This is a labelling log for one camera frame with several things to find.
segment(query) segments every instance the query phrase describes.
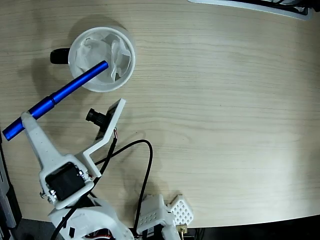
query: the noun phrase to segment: screw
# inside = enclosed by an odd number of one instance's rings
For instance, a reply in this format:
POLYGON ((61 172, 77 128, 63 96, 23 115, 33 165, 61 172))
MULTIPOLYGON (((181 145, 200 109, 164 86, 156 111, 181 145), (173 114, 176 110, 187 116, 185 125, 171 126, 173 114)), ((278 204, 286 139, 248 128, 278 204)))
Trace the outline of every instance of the screw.
POLYGON ((40 195, 40 197, 41 197, 42 199, 44 199, 46 194, 45 194, 45 192, 40 192, 39 195, 40 195))

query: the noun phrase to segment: floor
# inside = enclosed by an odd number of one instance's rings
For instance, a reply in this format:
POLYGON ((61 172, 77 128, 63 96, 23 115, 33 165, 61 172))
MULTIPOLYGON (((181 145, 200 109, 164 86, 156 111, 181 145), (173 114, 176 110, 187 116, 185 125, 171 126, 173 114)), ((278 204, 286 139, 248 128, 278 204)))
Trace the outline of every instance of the floor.
MULTIPOLYGON (((210 227, 205 229, 202 239, 198 237, 195 240, 319 240, 318 223, 320 215, 263 224, 210 227)), ((53 231, 50 222, 22 219, 14 234, 16 240, 26 240, 28 234, 33 235, 34 240, 49 240, 53 231)), ((185 240, 193 240, 188 235, 194 236, 195 229, 190 229, 188 233, 185 240)))

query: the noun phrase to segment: wooden table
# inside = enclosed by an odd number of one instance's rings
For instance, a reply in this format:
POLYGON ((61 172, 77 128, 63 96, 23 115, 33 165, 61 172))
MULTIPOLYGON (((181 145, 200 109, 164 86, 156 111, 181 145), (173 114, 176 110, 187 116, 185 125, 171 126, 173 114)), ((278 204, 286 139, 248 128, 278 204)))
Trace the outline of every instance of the wooden table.
MULTIPOLYGON (((193 227, 320 214, 320 14, 301 21, 186 0, 6 0, 0 8, 0 126, 72 79, 53 49, 122 25, 137 46, 131 79, 110 93, 77 90, 38 122, 62 153, 97 132, 85 121, 119 98, 117 148, 154 147, 146 194, 185 195, 193 227)), ((24 133, 3 143, 24 218, 47 221, 40 166, 24 133)), ((101 159, 107 147, 95 154, 101 159)), ((133 225, 148 148, 115 157, 94 193, 133 225)))

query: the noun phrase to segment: white paper cup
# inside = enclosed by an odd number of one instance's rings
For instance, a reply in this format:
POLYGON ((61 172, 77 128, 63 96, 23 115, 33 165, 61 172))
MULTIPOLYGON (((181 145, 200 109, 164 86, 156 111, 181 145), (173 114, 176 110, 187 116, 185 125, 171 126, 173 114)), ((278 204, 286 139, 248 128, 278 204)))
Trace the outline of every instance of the white paper cup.
POLYGON ((76 54, 79 49, 81 43, 91 34, 93 33, 106 33, 109 32, 121 38, 129 48, 131 53, 131 61, 128 66, 127 71, 120 78, 115 80, 113 83, 104 83, 103 79, 99 79, 99 75, 93 78, 89 82, 83 85, 85 89, 88 89, 93 92, 98 93, 106 93, 111 92, 120 88, 124 85, 129 78, 131 77, 135 65, 136 65, 136 46, 134 39, 130 35, 130 33, 122 27, 119 26, 100 26, 88 29, 87 31, 81 33, 72 43, 70 49, 69 48, 60 48, 51 52, 50 60, 53 64, 68 64, 71 74, 73 78, 77 78, 83 71, 75 65, 76 62, 76 54))

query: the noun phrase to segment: white tissue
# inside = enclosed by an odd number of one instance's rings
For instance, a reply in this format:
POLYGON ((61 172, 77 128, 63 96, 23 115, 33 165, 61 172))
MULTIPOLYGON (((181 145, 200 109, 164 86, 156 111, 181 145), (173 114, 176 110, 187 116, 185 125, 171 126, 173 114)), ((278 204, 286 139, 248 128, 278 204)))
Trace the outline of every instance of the white tissue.
POLYGON ((131 53, 124 40, 117 35, 92 33, 81 42, 77 49, 75 65, 86 72, 103 60, 108 63, 109 67, 95 77, 95 82, 112 84, 116 81, 116 74, 122 77, 128 70, 131 53))

